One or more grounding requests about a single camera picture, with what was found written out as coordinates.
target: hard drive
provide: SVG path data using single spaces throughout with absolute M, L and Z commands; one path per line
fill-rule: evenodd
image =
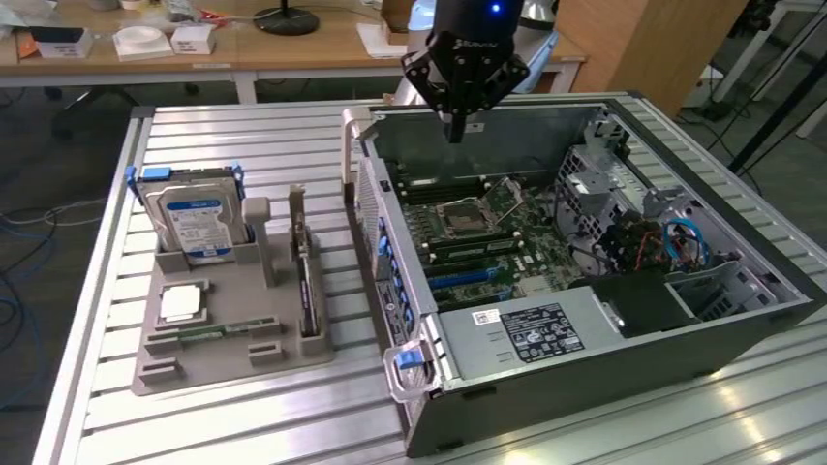
M 231 245 L 249 242 L 241 218 L 238 166 L 206 170 L 146 168 L 127 184 L 157 233 L 162 252 L 181 251 L 189 264 L 230 260 Z

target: hard drive label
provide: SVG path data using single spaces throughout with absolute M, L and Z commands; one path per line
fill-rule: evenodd
M 191 257 L 225 255 L 231 247 L 227 226 L 218 219 L 221 202 L 170 201 L 166 210 L 181 249 Z
M 514 345 L 516 356 L 525 363 L 585 349 L 556 303 L 502 313 L 500 319 Z

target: desk lamp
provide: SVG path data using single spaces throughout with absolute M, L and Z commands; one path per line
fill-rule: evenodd
M 279 8 L 258 11 L 255 18 L 255 27 L 278 36 L 301 36 L 318 28 L 318 17 L 306 10 L 289 8 L 286 0 L 281 0 Z

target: wooden desk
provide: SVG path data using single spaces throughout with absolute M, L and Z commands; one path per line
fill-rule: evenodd
M 238 102 L 247 104 L 255 103 L 257 79 L 401 76 L 398 60 L 371 59 L 355 33 L 354 26 L 359 22 L 371 22 L 365 16 L 378 17 L 378 12 L 357 2 L 326 2 L 330 8 L 309 7 L 319 18 L 319 27 L 306 36 L 273 36 L 250 23 L 235 22 L 217 30 L 211 55 L 175 55 L 121 63 L 110 35 L 125 22 L 135 20 L 139 13 L 93 12 L 82 0 L 61 0 L 58 13 L 65 25 L 89 27 L 98 35 L 90 56 L 82 60 L 39 56 L 18 60 L 13 36 L 0 41 L 0 87 L 227 80 L 234 82 Z M 271 0 L 198 0 L 197 4 L 222 15 L 250 16 L 269 7 Z M 331 8 L 334 6 L 354 9 L 361 15 Z M 568 91 L 585 59 L 582 50 L 560 35 L 545 70 L 557 73 L 552 92 Z

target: floor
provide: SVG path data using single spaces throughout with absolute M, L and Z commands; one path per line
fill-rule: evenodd
M 730 67 L 745 43 L 746 39 L 741 38 L 722 44 L 714 60 L 724 70 Z M 765 47 L 744 75 L 746 80 L 777 52 L 770 46 Z M 742 147 L 782 99 L 782 89 L 794 85 L 805 72 L 806 65 L 794 63 L 768 98 L 749 106 L 750 117 L 738 119 L 725 133 L 724 141 L 732 150 Z M 263 101 L 311 101 L 375 98 L 382 92 L 392 92 L 394 85 L 394 77 L 298 79 L 262 83 L 258 90 Z M 742 88 L 737 90 L 736 97 L 742 101 L 746 93 Z M 79 91 L 65 89 L 62 101 L 70 101 Z M 187 96 L 183 88 L 173 84 L 134 86 L 129 92 L 143 105 L 151 106 L 234 103 L 233 88 L 223 83 L 201 84 L 197 96 Z M 7 89 L 6 94 L 15 99 L 19 91 Z M 774 137 L 808 114 L 824 98 L 827 81 L 812 91 Z M 47 101 L 41 89 L 35 88 L 27 89 L 19 95 L 19 100 L 6 108 L 2 108 L 2 102 L 0 93 L 0 140 L 3 155 L 0 167 L 0 211 L 51 207 L 101 198 L 113 176 L 129 109 L 115 98 L 103 98 L 73 118 L 73 139 L 57 142 L 49 137 L 49 127 L 43 122 L 59 109 L 61 102 Z M 684 111 L 681 117 L 689 121 L 701 120 L 690 111 Z M 712 131 L 720 131 L 726 122 L 728 119 L 717 123 L 706 122 L 709 128 L 696 124 L 682 126 L 705 145 L 714 140 Z M 725 160 L 720 145 L 712 152 Z M 821 246 L 827 246 L 827 222 L 822 221 L 827 217 L 827 202 L 822 201 L 827 198 L 827 183 L 822 182 L 827 179 L 825 157 L 827 132 L 821 127 L 813 132 L 810 140 L 789 137 L 752 171 L 766 200 Z M 99 204 L 73 208 L 61 215 L 59 221 L 95 218 L 101 211 Z M 47 225 L 42 223 L 15 228 L 17 233 L 29 235 L 45 234 L 47 230 Z M 0 264 L 7 266 L 37 243 L 37 239 L 0 233 L 3 234 Z M 57 228 L 50 256 L 38 254 L 10 273 L 26 308 L 38 322 L 39 344 L 34 342 L 30 328 L 25 328 L 10 349 L 0 351 L 0 369 L 3 373 L 0 379 L 0 407 L 6 403 L 7 396 L 27 385 L 38 369 L 45 374 L 30 392 L 15 399 L 9 408 L 0 409 L 2 464 L 18 465 L 30 461 L 95 233 L 95 223 Z M 0 326 L 0 341 L 7 340 L 11 329 L 11 325 Z

